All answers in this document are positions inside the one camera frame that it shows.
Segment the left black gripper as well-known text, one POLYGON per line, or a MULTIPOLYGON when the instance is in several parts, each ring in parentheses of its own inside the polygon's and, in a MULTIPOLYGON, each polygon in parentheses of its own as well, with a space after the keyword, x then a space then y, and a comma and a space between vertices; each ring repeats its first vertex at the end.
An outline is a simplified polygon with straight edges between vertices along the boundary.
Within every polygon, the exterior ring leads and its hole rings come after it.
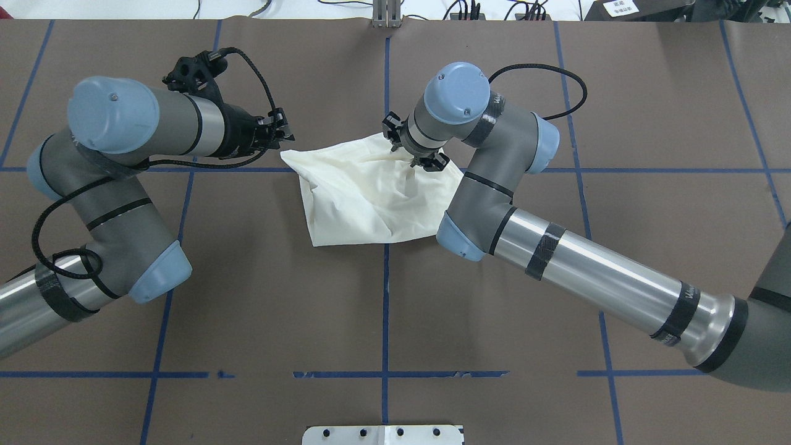
POLYGON ((283 108, 275 108, 266 117, 252 116, 237 105, 221 105, 225 135, 216 150, 218 159, 235 159, 265 149, 280 149, 282 142, 294 142, 283 108))

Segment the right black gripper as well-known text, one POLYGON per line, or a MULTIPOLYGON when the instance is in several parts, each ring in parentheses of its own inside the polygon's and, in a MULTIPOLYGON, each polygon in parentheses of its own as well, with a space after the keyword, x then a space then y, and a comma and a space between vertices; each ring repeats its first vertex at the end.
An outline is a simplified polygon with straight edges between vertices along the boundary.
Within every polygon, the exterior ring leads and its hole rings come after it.
POLYGON ((400 139, 404 149, 413 156, 412 168, 419 166, 426 172, 442 172, 451 161, 439 151, 443 141, 427 137, 418 127, 402 127, 400 139))

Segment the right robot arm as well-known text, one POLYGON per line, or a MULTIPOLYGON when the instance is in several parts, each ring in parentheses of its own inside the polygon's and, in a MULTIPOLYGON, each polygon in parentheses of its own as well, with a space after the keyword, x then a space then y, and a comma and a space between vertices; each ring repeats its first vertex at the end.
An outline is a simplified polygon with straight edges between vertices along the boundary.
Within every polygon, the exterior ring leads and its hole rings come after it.
POLYGON ((551 163, 561 135, 551 117, 511 104, 491 77, 453 62, 429 80, 413 112, 384 121, 394 146, 438 172, 450 161, 443 144, 475 152, 449 207, 438 243, 466 260, 496 257, 548 282, 671 347, 704 375, 757 391, 789 392, 789 228, 746 298, 717 295, 656 271, 577 234, 514 199, 526 175, 551 163))

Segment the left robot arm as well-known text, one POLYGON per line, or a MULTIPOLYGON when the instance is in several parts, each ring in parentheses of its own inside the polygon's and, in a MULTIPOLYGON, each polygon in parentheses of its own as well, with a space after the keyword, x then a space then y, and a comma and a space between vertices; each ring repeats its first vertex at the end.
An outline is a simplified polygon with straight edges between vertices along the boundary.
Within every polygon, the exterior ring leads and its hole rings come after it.
POLYGON ((192 266, 138 176, 185 156, 244 166, 293 139, 285 112, 223 101, 214 79, 157 90, 129 78, 79 82, 67 127, 32 152, 32 185, 52 200, 30 236, 36 263, 2 285, 2 358, 96 315, 122 297, 149 302, 192 266))

